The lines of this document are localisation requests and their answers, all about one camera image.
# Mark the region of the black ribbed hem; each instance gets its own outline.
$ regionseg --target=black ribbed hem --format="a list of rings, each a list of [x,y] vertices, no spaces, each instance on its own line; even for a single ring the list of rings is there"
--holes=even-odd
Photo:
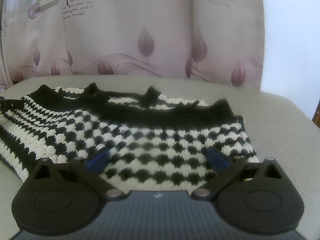
[[[132,127],[197,129],[211,128],[214,125],[233,123],[237,121],[228,102],[225,99],[217,101],[212,106],[196,106],[195,104],[179,104],[173,109],[139,109],[134,106],[109,103],[110,96],[130,97],[139,100],[142,106],[156,105],[160,95],[150,88],[145,95],[132,93],[104,92],[91,84],[77,99],[64,98],[46,85],[29,95],[42,107],[57,111],[86,110],[96,115],[101,121],[125,123]]]

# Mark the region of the black dot pattern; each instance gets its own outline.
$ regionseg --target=black dot pattern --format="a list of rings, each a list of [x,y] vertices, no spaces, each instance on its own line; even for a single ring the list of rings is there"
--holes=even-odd
[[[81,90],[71,91],[60,88],[59,94],[73,99],[81,96]],[[121,94],[116,95],[117,99],[121,97]],[[194,108],[200,103],[191,101],[186,105],[179,100],[168,103],[157,97],[153,98],[156,101],[150,106],[176,108],[176,111],[186,106]],[[191,192],[216,175],[206,162],[208,147],[214,146],[230,156],[253,158],[256,155],[243,121],[232,121],[204,130],[196,127],[132,127],[126,123],[99,120],[99,116],[89,113],[89,110],[80,108],[56,112],[40,107],[31,97],[24,99],[24,115],[13,111],[10,115],[4,113],[4,118],[19,127],[20,133],[25,132],[26,138],[36,141],[36,145],[30,146],[27,139],[22,141],[13,136],[1,124],[0,139],[28,172],[32,171],[39,158],[50,157],[56,163],[63,163],[75,156],[86,158],[107,146],[110,162],[100,176],[124,192],[135,189]],[[149,107],[145,101],[140,104],[136,95],[132,95],[132,99],[134,101],[122,100],[122,104]]]

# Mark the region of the knitted sweater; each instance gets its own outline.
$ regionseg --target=knitted sweater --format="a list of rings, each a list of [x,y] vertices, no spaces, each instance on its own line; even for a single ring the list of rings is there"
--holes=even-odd
[[[111,148],[100,176],[124,192],[187,190],[213,178],[205,152],[258,162],[241,116],[226,100],[167,98],[149,88],[145,95],[43,85],[22,98],[21,110],[0,113],[0,158],[22,181],[41,158],[65,163]]]

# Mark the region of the white wall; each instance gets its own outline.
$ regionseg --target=white wall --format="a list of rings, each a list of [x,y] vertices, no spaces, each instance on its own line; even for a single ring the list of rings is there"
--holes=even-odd
[[[290,99],[310,119],[320,99],[320,0],[264,0],[261,91]]]

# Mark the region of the black and white sweater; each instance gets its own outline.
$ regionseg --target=black and white sweater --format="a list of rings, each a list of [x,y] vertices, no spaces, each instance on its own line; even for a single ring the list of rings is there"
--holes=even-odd
[[[37,162],[65,163],[111,148],[100,175],[120,190],[187,190],[215,176],[205,152],[258,162],[243,119],[226,100],[167,98],[153,88],[145,95],[43,85],[22,98],[24,110],[0,113],[0,157],[25,181]]]

